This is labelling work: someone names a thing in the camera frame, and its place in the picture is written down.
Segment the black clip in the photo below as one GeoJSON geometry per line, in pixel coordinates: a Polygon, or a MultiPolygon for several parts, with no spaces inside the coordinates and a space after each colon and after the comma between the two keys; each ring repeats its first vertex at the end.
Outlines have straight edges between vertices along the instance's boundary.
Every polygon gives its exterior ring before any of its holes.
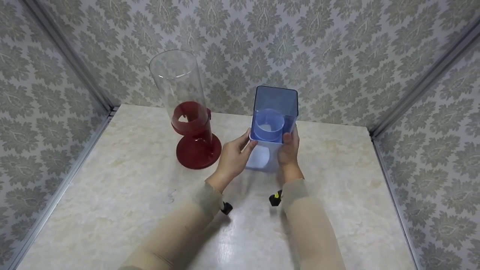
{"type": "Polygon", "coordinates": [[[225,215],[228,215],[232,210],[233,210],[233,206],[231,204],[223,202],[223,208],[220,210],[222,211],[222,213],[224,213],[225,215]]]}
{"type": "Polygon", "coordinates": [[[272,206],[279,206],[282,201],[282,190],[280,189],[277,193],[270,195],[268,200],[272,206]]]}

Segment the blue cylinder insert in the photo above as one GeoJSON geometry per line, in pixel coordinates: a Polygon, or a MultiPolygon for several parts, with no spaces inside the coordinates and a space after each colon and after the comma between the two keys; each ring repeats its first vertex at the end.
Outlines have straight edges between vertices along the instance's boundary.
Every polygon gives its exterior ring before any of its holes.
{"type": "Polygon", "coordinates": [[[274,109],[264,109],[257,112],[253,132],[262,140],[282,142],[282,130],[285,124],[284,116],[274,109]]]}

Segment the red base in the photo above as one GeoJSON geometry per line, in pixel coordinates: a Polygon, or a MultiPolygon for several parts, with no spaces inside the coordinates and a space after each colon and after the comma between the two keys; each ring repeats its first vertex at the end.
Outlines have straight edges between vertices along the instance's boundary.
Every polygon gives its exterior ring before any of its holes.
{"type": "Polygon", "coordinates": [[[202,139],[185,136],[177,144],[177,159],[183,166],[200,170],[204,169],[220,157],[222,144],[220,140],[212,134],[212,146],[202,139]]]}

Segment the white marble table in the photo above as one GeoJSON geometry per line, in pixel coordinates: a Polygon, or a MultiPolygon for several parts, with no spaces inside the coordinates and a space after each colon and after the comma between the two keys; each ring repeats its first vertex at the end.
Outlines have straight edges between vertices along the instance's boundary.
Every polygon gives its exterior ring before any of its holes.
{"type": "MultiPolygon", "coordinates": [[[[222,143],[251,117],[212,115],[222,143]]],[[[365,127],[297,122],[299,160],[323,201],[347,269],[415,269],[365,127]]],[[[165,109],[122,105],[73,179],[18,270],[116,270],[180,194],[215,169],[176,160],[180,136],[165,109]]],[[[234,209],[216,216],[178,269],[295,269],[275,175],[244,171],[225,190],[234,209]]]]}

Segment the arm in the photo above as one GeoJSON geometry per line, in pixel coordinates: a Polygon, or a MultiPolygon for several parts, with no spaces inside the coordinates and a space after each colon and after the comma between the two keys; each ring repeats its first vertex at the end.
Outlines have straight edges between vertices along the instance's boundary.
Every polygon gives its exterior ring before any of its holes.
{"type": "Polygon", "coordinates": [[[209,183],[196,188],[127,258],[119,270],[169,270],[188,243],[220,210],[222,195],[209,183]]]}
{"type": "Polygon", "coordinates": [[[278,161],[284,176],[282,206],[296,242],[302,270],[344,270],[332,225],[322,204],[310,197],[298,166],[297,129],[284,135],[278,161]]]}
{"type": "Polygon", "coordinates": [[[191,240],[220,210],[222,192],[239,175],[256,142],[249,142],[250,130],[223,146],[216,171],[188,200],[177,206],[125,260],[119,270],[170,270],[191,240]]]}

